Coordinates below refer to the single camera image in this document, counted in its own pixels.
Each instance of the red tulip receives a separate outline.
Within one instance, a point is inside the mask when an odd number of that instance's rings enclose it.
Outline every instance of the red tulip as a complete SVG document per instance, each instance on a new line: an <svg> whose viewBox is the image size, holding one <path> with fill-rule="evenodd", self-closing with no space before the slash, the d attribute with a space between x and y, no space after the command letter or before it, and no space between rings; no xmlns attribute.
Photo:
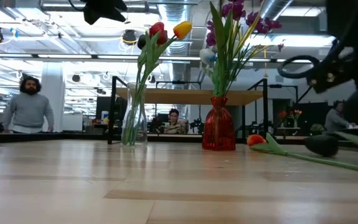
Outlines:
<svg viewBox="0 0 358 224"><path fill-rule="evenodd" d="M266 143L266 140L258 134L251 134L247 138L248 146L253 146L254 144L260 144L260 143Z"/></svg>
<svg viewBox="0 0 358 224"><path fill-rule="evenodd" d="M168 41L168 34L167 31L164 30L164 23L163 22L156 22L152 25L149 29L149 36L152 37L160 31L160 37L157 40L158 45L165 44Z"/></svg>

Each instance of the man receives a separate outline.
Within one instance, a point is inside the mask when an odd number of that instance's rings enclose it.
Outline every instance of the man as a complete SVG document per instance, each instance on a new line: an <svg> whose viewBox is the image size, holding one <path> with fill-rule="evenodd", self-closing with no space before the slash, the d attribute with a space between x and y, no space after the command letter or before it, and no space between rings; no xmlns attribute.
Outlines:
<svg viewBox="0 0 358 224"><path fill-rule="evenodd" d="M179 111L171 109L169 111L169 125L165 130L168 134L186 134L187 132L187 121L179 121Z"/></svg>
<svg viewBox="0 0 358 224"><path fill-rule="evenodd" d="M41 84L38 79L27 77L20 85L20 94L13 96L11 104L7 107L2 125L5 132L9 132L8 126L13 118L14 133L39 133L42 132L44 116L48 121L48 131L53 132L53 111L47 97L38 94Z"/></svg>
<svg viewBox="0 0 358 224"><path fill-rule="evenodd" d="M333 108L327 114L324 127L327 129L327 132L331 133L346 128L355 128L357 125L343 118L343 102L336 101Z"/></svg>

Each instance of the white column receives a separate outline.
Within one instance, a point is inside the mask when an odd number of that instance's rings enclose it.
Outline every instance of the white column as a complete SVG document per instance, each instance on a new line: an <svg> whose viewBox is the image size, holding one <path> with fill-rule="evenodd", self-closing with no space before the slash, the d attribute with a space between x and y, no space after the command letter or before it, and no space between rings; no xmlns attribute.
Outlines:
<svg viewBox="0 0 358 224"><path fill-rule="evenodd" d="M54 131L62 131L62 121L65 105L66 75L63 71L63 63L44 62L41 78L41 94L49 99L55 118ZM45 119L44 131L48 129Z"/></svg>

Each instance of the table surface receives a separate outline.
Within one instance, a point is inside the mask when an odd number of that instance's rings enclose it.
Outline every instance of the table surface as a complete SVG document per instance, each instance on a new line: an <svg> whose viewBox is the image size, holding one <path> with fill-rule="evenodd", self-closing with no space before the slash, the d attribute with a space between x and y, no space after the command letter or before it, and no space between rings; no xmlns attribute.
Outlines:
<svg viewBox="0 0 358 224"><path fill-rule="evenodd" d="M0 223L353 224L358 172L242 144L0 144Z"/></svg>

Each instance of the orange tulip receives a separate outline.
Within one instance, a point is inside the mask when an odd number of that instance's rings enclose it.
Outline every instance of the orange tulip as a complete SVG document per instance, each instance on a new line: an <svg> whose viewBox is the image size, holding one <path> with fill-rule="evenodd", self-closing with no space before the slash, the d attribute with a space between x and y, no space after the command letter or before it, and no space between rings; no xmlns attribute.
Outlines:
<svg viewBox="0 0 358 224"><path fill-rule="evenodd" d="M173 28L173 33L179 40L183 40L192 28L191 22L181 22Z"/></svg>
<svg viewBox="0 0 358 224"><path fill-rule="evenodd" d="M253 146L254 144L261 144L261 143L266 143L266 140L258 134L251 134L247 138L248 146Z"/></svg>

